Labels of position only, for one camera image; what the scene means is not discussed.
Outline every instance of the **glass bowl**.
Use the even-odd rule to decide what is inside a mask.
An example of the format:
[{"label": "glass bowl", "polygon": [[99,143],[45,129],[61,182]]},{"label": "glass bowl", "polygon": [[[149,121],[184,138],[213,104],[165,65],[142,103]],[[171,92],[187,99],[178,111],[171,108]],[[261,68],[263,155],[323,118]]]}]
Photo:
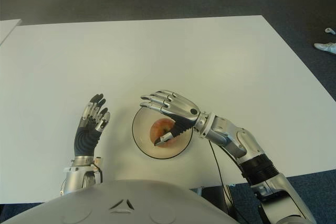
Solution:
[{"label": "glass bowl", "polygon": [[134,141],[138,148],[147,156],[158,159],[175,157],[189,145],[193,136],[193,129],[183,132],[181,135],[175,137],[175,139],[169,140],[161,146],[154,146],[150,138],[150,131],[152,125],[159,119],[172,120],[170,117],[154,110],[141,108],[133,119],[132,133]]}]

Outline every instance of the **robot forearm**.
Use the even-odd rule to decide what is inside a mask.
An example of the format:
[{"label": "robot forearm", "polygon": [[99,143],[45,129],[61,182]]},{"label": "robot forearm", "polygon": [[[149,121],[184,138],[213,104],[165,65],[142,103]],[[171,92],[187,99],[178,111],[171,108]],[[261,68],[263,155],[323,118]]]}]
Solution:
[{"label": "robot forearm", "polygon": [[195,128],[202,137],[219,145],[232,158],[261,201],[261,215],[264,213],[270,223],[289,216],[299,216],[310,221],[307,223],[315,223],[306,204],[287,178],[277,171],[250,132],[212,113],[201,113]]},{"label": "robot forearm", "polygon": [[97,169],[99,160],[93,156],[76,156],[71,167],[64,169],[67,175],[61,186],[61,196],[94,185],[98,174],[98,181],[102,182],[102,171]]}]

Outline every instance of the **red apple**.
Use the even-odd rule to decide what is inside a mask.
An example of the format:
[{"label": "red apple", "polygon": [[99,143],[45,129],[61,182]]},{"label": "red apple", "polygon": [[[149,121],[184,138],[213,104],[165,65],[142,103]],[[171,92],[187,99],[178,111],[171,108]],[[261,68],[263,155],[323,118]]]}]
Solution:
[{"label": "red apple", "polygon": [[[161,118],[157,120],[155,123],[153,123],[151,130],[150,130],[150,139],[152,143],[155,142],[156,139],[158,139],[160,136],[163,136],[168,131],[170,131],[175,122],[173,120],[170,120],[168,118]],[[172,138],[165,142],[164,144],[158,145],[157,147],[168,147],[174,144],[176,141],[175,138]]]}]

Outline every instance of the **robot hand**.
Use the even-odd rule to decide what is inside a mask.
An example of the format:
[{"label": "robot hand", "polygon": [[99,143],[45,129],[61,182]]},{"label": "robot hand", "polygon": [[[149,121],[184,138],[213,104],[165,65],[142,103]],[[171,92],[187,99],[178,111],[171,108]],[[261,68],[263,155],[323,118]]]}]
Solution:
[{"label": "robot hand", "polygon": [[99,137],[110,120],[107,108],[99,112],[105,101],[103,94],[96,94],[84,109],[75,136],[75,159],[71,167],[65,168],[67,177],[61,186],[61,195],[94,185],[96,170],[102,182],[102,170],[95,164],[93,155]]},{"label": "robot hand", "polygon": [[75,156],[93,156],[99,137],[110,120],[103,94],[96,94],[85,107],[75,136]]},{"label": "robot hand", "polygon": [[201,112],[196,104],[172,91],[160,90],[141,98],[149,102],[143,102],[140,106],[158,111],[175,121],[170,132],[157,139],[155,145],[194,127],[202,137],[217,144],[235,162],[261,201],[261,215],[266,216],[268,222],[279,223],[288,216],[300,216],[302,222],[298,223],[315,223],[306,204],[286,177],[277,171],[248,130],[214,113]]},{"label": "robot hand", "polygon": [[141,98],[150,102],[143,102],[140,106],[161,112],[175,121],[174,127],[154,142],[155,146],[195,126],[200,114],[195,103],[172,91],[160,90],[150,95],[142,95]]}]

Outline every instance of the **white shoe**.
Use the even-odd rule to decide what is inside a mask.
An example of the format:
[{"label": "white shoe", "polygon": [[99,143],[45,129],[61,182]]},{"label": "white shoe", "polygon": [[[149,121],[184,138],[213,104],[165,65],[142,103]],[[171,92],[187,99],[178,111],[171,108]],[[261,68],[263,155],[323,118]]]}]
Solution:
[{"label": "white shoe", "polygon": [[336,55],[336,43],[330,42],[327,44],[315,43],[314,47],[321,51],[328,52],[330,54]]}]

